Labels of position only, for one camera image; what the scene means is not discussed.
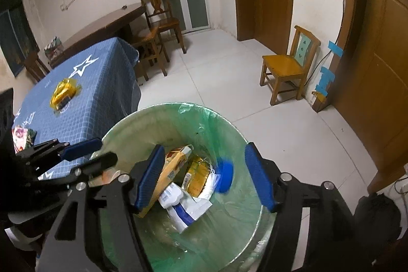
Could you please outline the yellow wrapper in bin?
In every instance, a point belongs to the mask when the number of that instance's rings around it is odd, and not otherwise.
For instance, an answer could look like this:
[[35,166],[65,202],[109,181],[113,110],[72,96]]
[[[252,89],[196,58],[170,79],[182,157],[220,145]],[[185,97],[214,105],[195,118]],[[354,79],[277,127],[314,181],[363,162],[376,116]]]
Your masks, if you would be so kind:
[[204,189],[211,170],[210,162],[194,155],[189,161],[181,188],[192,197],[198,197]]

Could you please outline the colourful bag on far table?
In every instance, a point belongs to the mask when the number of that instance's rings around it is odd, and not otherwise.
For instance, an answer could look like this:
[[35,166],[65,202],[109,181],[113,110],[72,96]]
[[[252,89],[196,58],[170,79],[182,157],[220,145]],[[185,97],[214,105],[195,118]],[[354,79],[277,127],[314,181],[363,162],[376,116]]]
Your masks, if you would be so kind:
[[64,47],[58,36],[55,36],[53,40],[44,48],[44,54],[49,61],[55,59],[58,55],[63,53]]

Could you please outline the blue checked star tablecloth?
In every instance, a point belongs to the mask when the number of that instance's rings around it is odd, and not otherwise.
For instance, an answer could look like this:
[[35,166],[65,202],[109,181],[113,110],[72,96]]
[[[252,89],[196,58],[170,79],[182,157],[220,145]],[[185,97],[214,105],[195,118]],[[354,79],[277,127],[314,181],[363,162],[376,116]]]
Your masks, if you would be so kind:
[[[51,139],[76,144],[103,138],[120,120],[138,109],[141,89],[134,71],[138,51],[114,37],[72,56],[51,70],[25,96],[14,124],[36,132],[35,144]],[[80,86],[61,111],[50,107],[63,79]]]

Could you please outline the dark wooden long table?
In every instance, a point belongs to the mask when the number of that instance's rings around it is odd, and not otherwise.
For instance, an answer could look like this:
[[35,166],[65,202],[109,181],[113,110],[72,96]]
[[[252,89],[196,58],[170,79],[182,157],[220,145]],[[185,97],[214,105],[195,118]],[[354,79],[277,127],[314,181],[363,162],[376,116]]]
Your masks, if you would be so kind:
[[130,24],[144,13],[145,6],[141,3],[134,3],[88,24],[62,43],[63,51],[49,61],[50,67],[55,68],[77,53],[112,37],[130,41],[133,36]]

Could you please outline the round bin with green bag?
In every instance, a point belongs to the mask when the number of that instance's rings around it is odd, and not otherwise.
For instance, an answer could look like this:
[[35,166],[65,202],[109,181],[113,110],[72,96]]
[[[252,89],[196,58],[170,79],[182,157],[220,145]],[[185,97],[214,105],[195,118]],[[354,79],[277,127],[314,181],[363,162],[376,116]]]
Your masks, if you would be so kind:
[[193,103],[161,103],[134,112],[102,139],[117,164],[109,182],[161,145],[178,166],[147,212],[134,217],[154,271],[249,271],[261,259],[275,221],[260,203],[246,167],[246,139],[217,112]]

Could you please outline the dark wooden dining chair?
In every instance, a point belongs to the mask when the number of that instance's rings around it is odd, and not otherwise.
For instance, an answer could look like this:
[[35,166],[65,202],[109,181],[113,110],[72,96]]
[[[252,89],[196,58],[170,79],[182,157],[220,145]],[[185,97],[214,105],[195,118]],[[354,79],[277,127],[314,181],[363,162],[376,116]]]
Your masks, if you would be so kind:
[[161,34],[173,30],[176,40],[184,54],[187,49],[181,31],[181,22],[173,15],[172,6],[169,0],[141,0],[145,6],[145,16],[148,27],[156,33],[159,46],[165,50]]

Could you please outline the tan cardboard box in bin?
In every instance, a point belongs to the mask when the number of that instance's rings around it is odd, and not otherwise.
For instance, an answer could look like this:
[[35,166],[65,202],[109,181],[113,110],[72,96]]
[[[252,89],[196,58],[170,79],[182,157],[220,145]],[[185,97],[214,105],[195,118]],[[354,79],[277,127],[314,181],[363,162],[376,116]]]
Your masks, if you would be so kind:
[[144,216],[146,216],[146,214],[158,200],[160,195],[173,182],[174,178],[188,161],[193,149],[194,148],[192,145],[188,145],[175,148],[167,153],[164,159],[162,172],[158,178],[158,182],[153,191],[150,202],[141,210],[141,212],[137,214],[139,218],[143,218]]

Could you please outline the dark chair at far left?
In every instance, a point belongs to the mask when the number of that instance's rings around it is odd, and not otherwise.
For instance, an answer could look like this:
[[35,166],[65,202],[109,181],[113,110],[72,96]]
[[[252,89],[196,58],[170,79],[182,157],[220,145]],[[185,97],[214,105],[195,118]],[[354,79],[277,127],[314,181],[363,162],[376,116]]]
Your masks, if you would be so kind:
[[41,81],[50,72],[36,52],[28,54],[24,60],[24,66],[36,82]]

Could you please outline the dark wooden stool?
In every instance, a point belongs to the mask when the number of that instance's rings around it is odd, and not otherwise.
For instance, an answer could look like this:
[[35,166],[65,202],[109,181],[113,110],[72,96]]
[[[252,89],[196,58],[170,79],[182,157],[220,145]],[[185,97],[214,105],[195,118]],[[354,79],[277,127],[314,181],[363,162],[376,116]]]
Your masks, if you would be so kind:
[[149,80],[144,67],[146,61],[151,65],[156,62],[162,74],[167,77],[167,70],[162,61],[162,56],[164,56],[167,63],[170,62],[170,59],[158,28],[146,28],[138,32],[138,34],[133,35],[131,45],[139,52],[139,60],[136,68],[141,71],[145,81]]

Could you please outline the blue round lid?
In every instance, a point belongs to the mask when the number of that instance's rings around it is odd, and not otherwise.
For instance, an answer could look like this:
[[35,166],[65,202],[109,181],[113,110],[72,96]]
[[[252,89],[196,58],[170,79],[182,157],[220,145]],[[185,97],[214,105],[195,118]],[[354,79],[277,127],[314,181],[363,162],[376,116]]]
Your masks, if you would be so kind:
[[231,188],[232,180],[234,177],[233,163],[230,160],[218,158],[216,165],[216,175],[218,176],[218,181],[215,191],[222,194],[227,193]]

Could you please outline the blue tape strips on wall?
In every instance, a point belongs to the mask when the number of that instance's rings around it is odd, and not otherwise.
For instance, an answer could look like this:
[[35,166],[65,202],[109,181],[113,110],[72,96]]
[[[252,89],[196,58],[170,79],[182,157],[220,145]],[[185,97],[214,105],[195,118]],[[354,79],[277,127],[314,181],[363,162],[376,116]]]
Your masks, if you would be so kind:
[[[342,57],[344,51],[342,48],[334,44],[332,41],[328,42],[328,49],[336,56],[339,58]],[[320,68],[320,73],[321,77],[318,82],[318,84],[315,86],[315,90],[313,91],[313,94],[316,96],[316,98],[320,102],[324,102],[327,98],[328,92],[327,92],[327,86],[334,82],[335,80],[335,74],[328,68],[322,66]]]

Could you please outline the yellow crinkled snack wrapper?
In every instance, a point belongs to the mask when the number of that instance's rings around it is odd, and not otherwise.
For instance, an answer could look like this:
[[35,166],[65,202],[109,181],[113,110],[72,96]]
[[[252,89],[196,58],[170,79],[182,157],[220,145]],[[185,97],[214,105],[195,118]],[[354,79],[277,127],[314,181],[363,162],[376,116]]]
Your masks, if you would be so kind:
[[54,111],[60,111],[71,99],[78,94],[82,86],[76,79],[64,78],[57,84],[50,99],[50,107]]

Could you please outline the white blue paper pack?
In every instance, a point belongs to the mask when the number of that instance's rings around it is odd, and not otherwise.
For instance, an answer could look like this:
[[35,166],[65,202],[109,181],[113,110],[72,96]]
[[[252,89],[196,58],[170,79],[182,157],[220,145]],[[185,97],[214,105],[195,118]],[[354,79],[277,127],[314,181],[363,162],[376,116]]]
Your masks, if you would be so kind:
[[158,201],[179,233],[189,228],[212,206],[210,200],[192,197],[173,182],[160,194]]

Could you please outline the small light wooden chair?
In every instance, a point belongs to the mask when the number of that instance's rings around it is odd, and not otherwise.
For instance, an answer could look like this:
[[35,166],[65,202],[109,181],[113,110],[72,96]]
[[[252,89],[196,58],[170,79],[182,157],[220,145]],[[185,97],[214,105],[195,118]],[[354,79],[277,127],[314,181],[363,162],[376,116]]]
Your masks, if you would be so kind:
[[296,92],[296,100],[302,98],[309,70],[320,46],[321,41],[312,32],[296,25],[288,54],[262,57],[259,85],[270,88],[271,106],[277,103],[280,93]]

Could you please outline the pink floral tissue pack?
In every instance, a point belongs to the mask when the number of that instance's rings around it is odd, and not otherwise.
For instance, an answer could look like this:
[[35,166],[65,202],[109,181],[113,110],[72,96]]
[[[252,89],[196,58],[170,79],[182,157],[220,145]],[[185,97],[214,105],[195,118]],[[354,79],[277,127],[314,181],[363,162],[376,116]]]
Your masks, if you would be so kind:
[[34,146],[37,132],[30,128],[16,126],[12,129],[12,139],[15,153]]

